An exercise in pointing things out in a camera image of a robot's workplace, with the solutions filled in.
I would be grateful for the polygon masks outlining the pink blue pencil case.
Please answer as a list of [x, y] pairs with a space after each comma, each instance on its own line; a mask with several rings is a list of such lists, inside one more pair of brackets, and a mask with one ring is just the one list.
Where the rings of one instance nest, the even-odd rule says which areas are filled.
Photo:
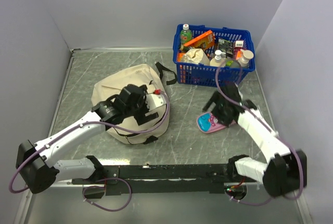
[[214, 133], [227, 128], [227, 126], [219, 123], [211, 112], [205, 112], [199, 115], [196, 123], [198, 128], [205, 134]]

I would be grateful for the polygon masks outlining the beige canvas backpack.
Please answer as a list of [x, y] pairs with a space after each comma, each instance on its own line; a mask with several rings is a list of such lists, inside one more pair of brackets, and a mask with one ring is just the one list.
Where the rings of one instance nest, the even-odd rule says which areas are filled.
[[[160, 78], [161, 76], [161, 71], [156, 72], [147, 64], [140, 64], [123, 69], [94, 85], [91, 102], [95, 106], [97, 103], [106, 100], [110, 96], [119, 94], [121, 89], [129, 84], [136, 86], [146, 85], [148, 93], [153, 93], [157, 89], [166, 92]], [[162, 120], [165, 111], [166, 105], [155, 109], [153, 112], [158, 113], [158, 118], [143, 125], [138, 125], [137, 121], [132, 116], [126, 118], [119, 125], [125, 129], [141, 131], [150, 129], [161, 123], [158, 128], [150, 133], [133, 134], [114, 128], [107, 130], [107, 133], [123, 144], [148, 144], [154, 142], [166, 132], [169, 126], [169, 116], [167, 116], [164, 121]]]

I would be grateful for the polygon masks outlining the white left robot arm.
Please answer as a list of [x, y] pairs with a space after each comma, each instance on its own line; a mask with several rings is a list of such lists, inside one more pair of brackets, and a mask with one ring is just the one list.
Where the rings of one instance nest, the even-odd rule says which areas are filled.
[[133, 130], [120, 127], [125, 119], [133, 117], [138, 125], [142, 125], [158, 118], [158, 108], [168, 106], [168, 98], [161, 90], [149, 93], [146, 85], [129, 84], [119, 94], [97, 103], [78, 121], [53, 136], [36, 143], [23, 142], [18, 149], [15, 175], [22, 177], [33, 194], [62, 180], [83, 179], [98, 183], [104, 178], [105, 171], [97, 158], [90, 155], [79, 160], [62, 160], [62, 156], [110, 128], [132, 134]]

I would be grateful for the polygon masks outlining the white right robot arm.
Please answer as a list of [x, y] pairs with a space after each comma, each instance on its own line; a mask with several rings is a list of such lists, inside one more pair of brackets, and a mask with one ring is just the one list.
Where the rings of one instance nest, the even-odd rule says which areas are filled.
[[212, 108], [212, 124], [226, 127], [238, 124], [265, 157], [265, 162], [259, 162], [244, 154], [233, 156], [227, 164], [230, 180], [240, 181], [243, 177], [255, 180], [264, 185], [271, 197], [303, 191], [307, 186], [306, 154], [284, 143], [257, 106], [242, 98], [236, 84], [218, 87], [203, 110], [208, 111], [209, 108]]

